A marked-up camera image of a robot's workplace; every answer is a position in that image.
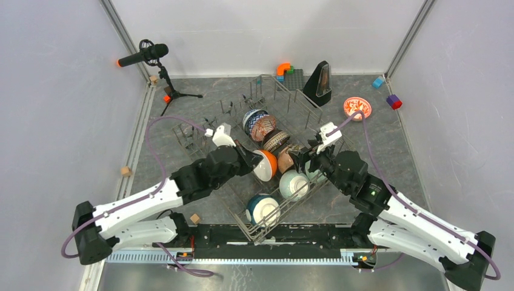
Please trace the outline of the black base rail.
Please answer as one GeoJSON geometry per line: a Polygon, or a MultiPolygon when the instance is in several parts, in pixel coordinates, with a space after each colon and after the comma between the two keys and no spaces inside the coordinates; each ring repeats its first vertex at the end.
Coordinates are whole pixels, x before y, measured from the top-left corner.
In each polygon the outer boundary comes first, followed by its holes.
{"type": "Polygon", "coordinates": [[[343,224],[280,224],[260,243],[237,225],[200,224],[163,246],[191,247],[196,259],[323,259],[340,257],[341,249],[373,248],[363,230],[343,224]]]}

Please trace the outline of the orange curved toy block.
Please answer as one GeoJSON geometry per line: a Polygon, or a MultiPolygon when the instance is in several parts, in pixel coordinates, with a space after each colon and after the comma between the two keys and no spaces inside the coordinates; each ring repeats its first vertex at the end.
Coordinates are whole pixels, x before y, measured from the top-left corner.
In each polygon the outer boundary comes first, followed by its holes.
{"type": "Polygon", "coordinates": [[[280,64],[279,66],[277,66],[276,68],[276,75],[277,76],[284,76],[286,74],[286,70],[287,68],[290,66],[291,64],[289,62],[285,62],[285,63],[282,63],[280,64]]]}

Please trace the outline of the white blue rimmed bowl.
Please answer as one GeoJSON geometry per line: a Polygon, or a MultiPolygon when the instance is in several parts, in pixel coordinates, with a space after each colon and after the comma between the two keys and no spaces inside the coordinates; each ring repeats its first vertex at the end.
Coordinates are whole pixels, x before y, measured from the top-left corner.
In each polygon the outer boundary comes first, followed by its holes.
{"type": "Polygon", "coordinates": [[[255,122],[266,115],[268,115],[268,112],[262,109],[251,109],[248,111],[242,120],[245,134],[250,136],[250,132],[255,125],[255,122]]]}

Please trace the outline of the black microphone orange tip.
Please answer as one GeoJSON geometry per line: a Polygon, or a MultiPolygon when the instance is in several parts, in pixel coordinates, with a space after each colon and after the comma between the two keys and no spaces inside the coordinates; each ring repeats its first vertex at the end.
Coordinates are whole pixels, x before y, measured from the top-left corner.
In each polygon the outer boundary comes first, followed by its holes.
{"type": "Polygon", "coordinates": [[[166,44],[154,44],[149,39],[143,39],[139,42],[139,52],[123,57],[117,60],[119,67],[127,67],[130,65],[144,62],[151,67],[162,66],[160,58],[167,55],[169,48],[166,44]]]}

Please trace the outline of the black microphone tripod stand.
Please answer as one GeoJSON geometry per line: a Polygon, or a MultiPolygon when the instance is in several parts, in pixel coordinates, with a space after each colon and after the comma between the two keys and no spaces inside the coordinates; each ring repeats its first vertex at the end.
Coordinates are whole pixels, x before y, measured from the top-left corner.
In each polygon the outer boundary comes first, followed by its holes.
{"type": "Polygon", "coordinates": [[[167,87],[164,88],[165,91],[165,97],[163,98],[164,102],[166,103],[166,106],[164,107],[161,116],[164,116],[165,112],[169,108],[172,101],[181,98],[181,97],[196,97],[196,98],[203,98],[204,96],[201,94],[189,94],[189,93],[181,93],[177,91],[169,77],[167,69],[162,65],[160,61],[156,62],[157,67],[159,68],[159,78],[164,79],[167,83],[167,87]]]}

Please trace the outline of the dark brown banded bowl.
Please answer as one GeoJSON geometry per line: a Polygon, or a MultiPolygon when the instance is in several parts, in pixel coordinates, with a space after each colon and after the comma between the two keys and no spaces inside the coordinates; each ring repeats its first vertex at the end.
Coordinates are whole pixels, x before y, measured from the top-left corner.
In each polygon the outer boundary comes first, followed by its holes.
{"type": "Polygon", "coordinates": [[[262,149],[274,152],[290,139],[290,134],[285,130],[274,129],[268,133],[262,141],[262,149]]]}

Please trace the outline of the blue white patterned bowl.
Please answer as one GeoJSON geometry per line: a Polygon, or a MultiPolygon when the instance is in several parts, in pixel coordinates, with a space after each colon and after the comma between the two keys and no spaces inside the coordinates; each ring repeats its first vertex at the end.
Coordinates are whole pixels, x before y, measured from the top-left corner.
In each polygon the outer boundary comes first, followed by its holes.
{"type": "Polygon", "coordinates": [[[261,142],[274,129],[276,129],[276,118],[272,115],[266,115],[254,123],[250,131],[250,137],[256,142],[261,142]]]}

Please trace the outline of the wooden cube near rail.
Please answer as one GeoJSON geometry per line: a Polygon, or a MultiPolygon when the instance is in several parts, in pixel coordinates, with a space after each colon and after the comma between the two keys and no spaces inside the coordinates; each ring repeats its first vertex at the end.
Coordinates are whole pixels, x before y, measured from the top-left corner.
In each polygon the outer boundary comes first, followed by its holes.
{"type": "Polygon", "coordinates": [[[195,225],[198,225],[200,222],[201,222],[201,218],[198,214],[194,213],[191,217],[190,217],[190,220],[193,224],[195,225]]]}

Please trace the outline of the pink brown flower bowl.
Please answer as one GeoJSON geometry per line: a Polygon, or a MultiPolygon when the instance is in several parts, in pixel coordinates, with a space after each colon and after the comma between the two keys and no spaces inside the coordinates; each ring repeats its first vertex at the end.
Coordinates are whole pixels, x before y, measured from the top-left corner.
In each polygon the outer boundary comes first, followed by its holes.
{"type": "Polygon", "coordinates": [[[299,144],[289,144],[280,151],[277,161],[278,161],[278,170],[280,171],[281,174],[284,174],[285,172],[287,172],[288,170],[290,170],[291,168],[294,167],[294,161],[293,161],[292,157],[290,156],[289,151],[291,151],[291,150],[299,151],[303,147],[304,147],[303,145],[299,145],[299,144]]]}

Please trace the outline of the white bowl orange pattern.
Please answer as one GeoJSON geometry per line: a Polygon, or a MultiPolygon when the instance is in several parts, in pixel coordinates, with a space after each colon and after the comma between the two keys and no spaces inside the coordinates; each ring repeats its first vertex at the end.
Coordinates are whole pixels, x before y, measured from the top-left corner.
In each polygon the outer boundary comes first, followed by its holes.
{"type": "Polygon", "coordinates": [[[372,106],[370,105],[370,103],[364,98],[360,98],[357,96],[346,99],[342,107],[344,113],[348,117],[352,116],[355,112],[359,110],[364,113],[365,118],[368,118],[372,114],[372,106]]]}

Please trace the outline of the grey studded base plate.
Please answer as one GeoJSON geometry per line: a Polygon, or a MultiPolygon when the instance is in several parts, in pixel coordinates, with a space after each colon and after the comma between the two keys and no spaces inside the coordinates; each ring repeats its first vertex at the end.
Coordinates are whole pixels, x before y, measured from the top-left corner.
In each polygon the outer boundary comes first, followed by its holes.
{"type": "Polygon", "coordinates": [[[305,85],[303,69],[294,69],[293,73],[284,75],[283,86],[289,91],[302,90],[305,85]]]}

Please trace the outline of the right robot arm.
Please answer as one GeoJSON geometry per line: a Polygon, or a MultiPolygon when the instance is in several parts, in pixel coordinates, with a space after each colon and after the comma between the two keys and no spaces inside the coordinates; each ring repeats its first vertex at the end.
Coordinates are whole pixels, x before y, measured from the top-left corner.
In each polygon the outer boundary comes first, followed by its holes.
{"type": "Polygon", "coordinates": [[[292,150],[296,170],[319,170],[359,210],[359,224],[350,231],[357,247],[370,243],[399,250],[443,272],[464,290],[480,290],[492,263],[496,238],[454,226],[416,205],[383,179],[368,172],[358,152],[333,147],[292,150]]]}

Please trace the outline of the grey wire dish rack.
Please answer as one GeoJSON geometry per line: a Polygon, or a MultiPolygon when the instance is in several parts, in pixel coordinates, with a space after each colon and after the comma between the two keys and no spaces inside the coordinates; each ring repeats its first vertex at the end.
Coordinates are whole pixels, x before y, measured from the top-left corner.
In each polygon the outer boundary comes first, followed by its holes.
{"type": "Polygon", "coordinates": [[[290,158],[315,137],[322,114],[300,90],[289,90],[270,75],[194,114],[204,129],[223,126],[254,155],[248,175],[215,192],[227,211],[225,225],[236,227],[245,240],[260,243],[288,222],[326,222],[331,201],[346,202],[321,172],[298,172],[290,158]]]}

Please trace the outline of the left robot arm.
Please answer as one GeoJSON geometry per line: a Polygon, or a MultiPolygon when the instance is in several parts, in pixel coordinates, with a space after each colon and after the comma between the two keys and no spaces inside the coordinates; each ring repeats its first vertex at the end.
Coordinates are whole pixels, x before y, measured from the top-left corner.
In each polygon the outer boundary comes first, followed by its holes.
{"type": "Polygon", "coordinates": [[[78,204],[72,222],[79,262],[86,266],[108,257],[122,242],[121,232],[140,220],[208,197],[235,176],[251,173],[263,157],[237,143],[221,145],[205,158],[197,159],[165,177],[159,184],[128,198],[93,206],[78,204]]]}

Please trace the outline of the light green ribbed bowl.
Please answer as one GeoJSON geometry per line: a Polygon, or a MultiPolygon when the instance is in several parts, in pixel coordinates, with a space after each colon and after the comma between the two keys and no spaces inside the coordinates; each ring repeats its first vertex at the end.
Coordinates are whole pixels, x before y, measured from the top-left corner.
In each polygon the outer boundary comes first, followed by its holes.
{"type": "Polygon", "coordinates": [[[291,169],[286,171],[280,179],[279,191],[284,199],[289,199],[293,196],[292,201],[303,199],[310,190],[309,179],[303,173],[298,173],[296,170],[291,169]]]}

